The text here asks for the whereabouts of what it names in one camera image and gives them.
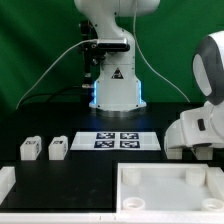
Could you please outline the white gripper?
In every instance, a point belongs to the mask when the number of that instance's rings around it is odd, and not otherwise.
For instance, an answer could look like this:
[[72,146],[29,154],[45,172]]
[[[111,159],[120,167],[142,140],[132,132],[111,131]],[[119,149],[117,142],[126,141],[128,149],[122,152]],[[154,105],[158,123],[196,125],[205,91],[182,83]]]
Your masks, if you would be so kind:
[[224,102],[184,111],[166,130],[164,148],[224,148]]

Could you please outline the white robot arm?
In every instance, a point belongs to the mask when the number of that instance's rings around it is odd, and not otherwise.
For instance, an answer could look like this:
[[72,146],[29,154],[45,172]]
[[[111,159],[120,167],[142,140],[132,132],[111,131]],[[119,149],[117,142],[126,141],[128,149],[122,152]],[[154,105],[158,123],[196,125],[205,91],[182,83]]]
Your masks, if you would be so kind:
[[[77,9],[94,26],[97,38],[91,42],[100,51],[100,75],[94,83],[90,107],[103,114],[129,114],[146,106],[141,97],[141,82],[135,74],[136,36],[120,28],[115,18],[154,12],[160,0],[74,0]],[[224,147],[219,115],[215,105],[188,110],[167,129],[165,147]]]

